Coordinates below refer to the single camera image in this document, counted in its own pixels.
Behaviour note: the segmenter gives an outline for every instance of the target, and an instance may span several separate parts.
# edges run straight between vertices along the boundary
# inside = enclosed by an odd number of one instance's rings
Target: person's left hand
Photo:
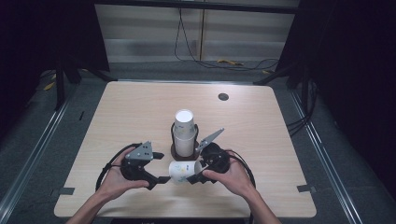
[[[134,147],[128,148],[123,151],[113,162],[113,165],[121,165],[121,161],[125,158],[125,155],[134,150]],[[148,187],[149,182],[146,180],[127,180],[123,177],[120,167],[111,167],[103,181],[101,187],[96,191],[96,193],[104,196],[107,201],[114,200],[120,197],[128,189],[139,189]]]

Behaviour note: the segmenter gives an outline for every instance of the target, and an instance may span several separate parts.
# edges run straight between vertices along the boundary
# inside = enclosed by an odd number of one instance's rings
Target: black mount
[[[151,160],[160,160],[163,154],[160,152],[152,152]],[[146,180],[149,185],[147,189],[152,190],[157,184],[165,184],[171,178],[170,176],[155,177],[145,170],[145,165],[149,164],[151,160],[139,160],[136,158],[128,159],[125,157],[121,161],[120,171],[127,180]]]
[[[230,154],[228,154],[224,149],[220,148],[216,143],[210,143],[207,147],[202,149],[201,157],[201,165],[203,167],[207,166],[205,170],[212,170],[217,173],[224,174],[228,171],[228,169],[230,169]],[[202,174],[202,172],[197,175],[187,177],[187,180],[191,184],[195,184],[197,182],[204,184],[206,181],[216,183],[216,180],[207,178]]]

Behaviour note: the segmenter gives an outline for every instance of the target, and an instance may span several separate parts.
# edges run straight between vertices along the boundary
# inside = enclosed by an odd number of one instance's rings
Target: black metal frame
[[[119,6],[137,6],[137,7],[176,7],[176,8],[225,10],[225,11],[266,12],[266,13],[280,13],[280,14],[318,13],[317,10],[299,8],[299,7],[272,7],[272,6],[259,6],[259,5],[175,1],[175,0],[174,1],[93,0],[93,2],[95,4],[101,4],[101,5],[119,5]]]

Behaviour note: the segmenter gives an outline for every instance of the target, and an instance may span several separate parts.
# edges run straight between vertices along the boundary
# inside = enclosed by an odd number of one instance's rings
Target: silver part
[[[301,107],[302,101],[300,96],[297,94],[296,91],[290,92],[293,101],[297,107],[297,110],[300,114],[300,117],[303,118],[305,113]],[[322,141],[319,138],[317,131],[315,130],[314,124],[311,121],[306,123],[306,131],[308,132],[309,137],[315,147],[316,152],[318,153],[318,157],[323,165],[323,168],[329,177],[329,180],[332,184],[332,188],[334,189],[337,198],[343,207],[346,217],[349,220],[349,223],[352,224],[361,224],[361,217],[358,213],[358,210],[355,207],[355,204],[352,201],[352,198],[349,196],[343,181],[341,180],[340,176],[338,175],[335,167],[332,164],[332,160],[330,156],[327,154],[326,148],[323,146]]]
[[[218,130],[215,133],[212,133],[208,137],[204,138],[195,150],[197,152],[201,152],[201,150],[204,149],[204,147],[207,147],[207,145],[212,143],[223,131],[224,131],[224,128],[220,128],[220,130]]]
[[[151,142],[147,141],[146,143],[142,144],[140,147],[135,148],[133,151],[126,154],[125,158],[135,159],[140,161],[152,161],[154,157],[152,155]]]
[[[0,202],[0,223],[7,223],[9,217],[11,216],[12,211],[15,208],[18,200],[20,199],[27,183],[29,182],[30,177],[32,176],[35,168],[37,167],[42,155],[44,154],[47,145],[55,133],[58,124],[60,123],[62,117],[64,116],[64,111],[69,105],[69,102],[76,92],[77,85],[73,85],[69,92],[69,97],[65,99],[64,104],[55,111],[52,115],[49,124],[46,129],[42,133],[40,139],[38,140],[35,148],[27,159],[26,163],[23,165],[20,173],[15,178],[11,187],[8,189],[6,195],[4,195],[2,201]]]

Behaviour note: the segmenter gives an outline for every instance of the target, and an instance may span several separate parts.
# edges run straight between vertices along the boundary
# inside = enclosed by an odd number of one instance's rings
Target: white paper cup
[[[175,137],[187,140],[195,136],[194,115],[188,109],[182,109],[175,114]]]
[[[187,177],[196,175],[202,171],[198,161],[172,161],[169,164],[169,175],[176,184],[188,183]]]
[[[181,157],[189,157],[194,153],[195,135],[190,139],[180,139],[176,135],[175,138],[175,151]]]

